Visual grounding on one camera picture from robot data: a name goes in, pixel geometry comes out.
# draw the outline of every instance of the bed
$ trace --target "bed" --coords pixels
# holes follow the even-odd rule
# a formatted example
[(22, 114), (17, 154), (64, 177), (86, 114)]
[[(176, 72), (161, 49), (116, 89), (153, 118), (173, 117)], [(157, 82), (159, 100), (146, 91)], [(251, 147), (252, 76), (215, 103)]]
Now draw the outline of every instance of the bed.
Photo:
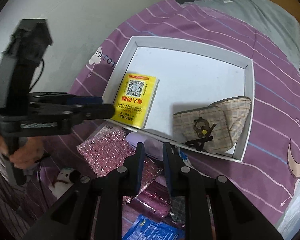
[[(105, 55), (101, 62), (84, 65), (69, 92), (102, 96), (130, 37), (141, 35), (199, 41), (253, 60), (255, 110), (243, 162), (191, 152), (188, 157), (199, 171), (211, 177), (225, 175), (231, 179), (279, 227), (290, 201), (300, 191), (297, 190), (300, 185), (299, 23), (268, 0), (196, 0), (183, 4), (163, 0), (116, 28), (100, 45)], [(46, 151), (53, 158), (42, 162), (40, 175), (49, 205), (56, 200), (48, 184), (61, 168), (72, 167), (82, 175), (95, 177), (76, 148), (101, 123), (102, 120), (86, 121), (74, 127), (70, 135), (46, 139)], [(157, 181), (165, 184), (163, 177)], [(46, 206), (37, 175), (29, 182), (27, 196), (30, 201), (27, 199), (23, 204), (32, 206), (33, 217), (40, 217)], [(137, 211), (124, 206), (123, 234), (137, 216)]]

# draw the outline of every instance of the blue plastic packet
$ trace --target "blue plastic packet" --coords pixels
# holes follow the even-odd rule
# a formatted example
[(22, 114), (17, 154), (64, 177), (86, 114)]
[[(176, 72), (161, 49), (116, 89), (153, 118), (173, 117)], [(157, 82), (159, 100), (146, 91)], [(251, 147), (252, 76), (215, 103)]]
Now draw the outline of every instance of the blue plastic packet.
[(165, 223), (156, 223), (143, 215), (138, 216), (122, 240), (179, 240), (185, 232)]

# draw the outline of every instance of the person's hand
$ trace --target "person's hand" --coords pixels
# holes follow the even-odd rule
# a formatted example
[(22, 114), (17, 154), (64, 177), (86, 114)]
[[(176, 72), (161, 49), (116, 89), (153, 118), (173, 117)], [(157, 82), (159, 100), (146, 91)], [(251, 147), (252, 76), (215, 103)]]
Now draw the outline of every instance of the person's hand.
[[(8, 155), (8, 147), (0, 135), (0, 152)], [(27, 169), (40, 160), (43, 155), (43, 143), (40, 137), (29, 137), (27, 143), (10, 155), (9, 159), (14, 163), (14, 167), (19, 169)]]

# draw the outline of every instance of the pink glitter bag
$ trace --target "pink glitter bag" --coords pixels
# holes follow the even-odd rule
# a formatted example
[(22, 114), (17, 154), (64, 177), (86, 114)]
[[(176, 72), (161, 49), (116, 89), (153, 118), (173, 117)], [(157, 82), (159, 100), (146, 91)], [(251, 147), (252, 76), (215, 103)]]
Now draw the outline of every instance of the pink glitter bag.
[(167, 188), (156, 181), (134, 198), (128, 206), (157, 223), (162, 222), (171, 210)]
[[(135, 152), (125, 137), (123, 129), (111, 129), (83, 142), (77, 150), (98, 177), (106, 176), (113, 169), (122, 166), (125, 157)], [(145, 158), (139, 194), (160, 175), (161, 171), (162, 169), (151, 159)], [(123, 204), (129, 203), (132, 199), (134, 197), (123, 197)]]

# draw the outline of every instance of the plaid cloth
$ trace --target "plaid cloth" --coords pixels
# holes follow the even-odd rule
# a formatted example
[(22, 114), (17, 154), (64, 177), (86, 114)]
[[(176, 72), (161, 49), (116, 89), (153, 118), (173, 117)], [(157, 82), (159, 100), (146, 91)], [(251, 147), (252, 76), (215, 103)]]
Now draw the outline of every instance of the plaid cloth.
[(212, 103), (223, 110), (233, 144), (239, 139), (251, 107), (248, 97), (229, 98)]
[[(170, 197), (172, 219), (177, 223), (186, 223), (186, 210), (185, 210), (185, 197)], [(210, 198), (207, 196), (207, 202), (209, 207), (210, 220), (213, 222), (213, 214), (211, 209)]]
[(251, 100), (248, 97), (227, 98), (210, 106), (175, 113), (173, 115), (173, 133), (183, 135), (186, 141), (198, 139), (194, 130), (195, 120), (199, 117), (207, 120), (212, 130), (213, 140), (206, 142), (204, 150), (210, 153), (230, 150), (239, 136), (250, 111)]

